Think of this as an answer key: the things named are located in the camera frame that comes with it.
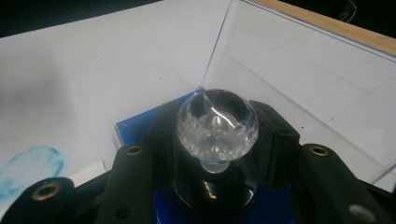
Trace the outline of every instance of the clear acrylic panel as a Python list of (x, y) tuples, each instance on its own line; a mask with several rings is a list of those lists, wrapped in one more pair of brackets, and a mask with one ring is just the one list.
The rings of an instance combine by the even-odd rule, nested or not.
[(357, 178), (393, 189), (394, 55), (234, 0), (202, 85), (271, 105), (300, 133), (301, 144), (330, 147)]

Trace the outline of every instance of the clear glass ball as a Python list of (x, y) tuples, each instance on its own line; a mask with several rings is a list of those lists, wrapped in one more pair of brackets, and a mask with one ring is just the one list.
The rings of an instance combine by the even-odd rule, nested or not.
[(247, 154), (256, 142), (259, 121), (248, 101), (235, 93), (210, 90), (193, 95), (180, 108), (181, 145), (212, 174)]

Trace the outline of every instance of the blue stain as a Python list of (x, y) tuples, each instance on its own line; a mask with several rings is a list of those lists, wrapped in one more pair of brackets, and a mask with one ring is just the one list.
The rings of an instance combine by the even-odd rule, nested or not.
[(64, 157), (53, 147), (32, 147), (18, 154), (0, 169), (0, 204), (41, 179), (58, 176), (63, 168)]

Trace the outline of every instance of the dark background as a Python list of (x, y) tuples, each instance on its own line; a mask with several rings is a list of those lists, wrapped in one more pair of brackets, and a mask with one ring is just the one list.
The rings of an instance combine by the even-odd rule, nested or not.
[[(0, 37), (84, 20), (159, 0), (0, 0)], [(282, 0), (337, 18), (347, 0)], [(352, 0), (359, 27), (396, 38), (396, 0)]]

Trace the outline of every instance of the wooden edge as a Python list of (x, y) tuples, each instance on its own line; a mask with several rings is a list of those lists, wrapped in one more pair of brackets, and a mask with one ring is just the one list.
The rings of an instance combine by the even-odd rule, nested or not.
[(278, 0), (255, 0), (259, 4), (273, 8), (296, 19), (306, 21), (319, 28), (330, 31), (340, 36), (344, 36), (356, 41), (364, 46), (379, 49), (387, 54), (396, 56), (396, 39), (381, 35), (358, 26), (338, 21), (316, 12), (309, 11), (300, 7), (295, 7)]

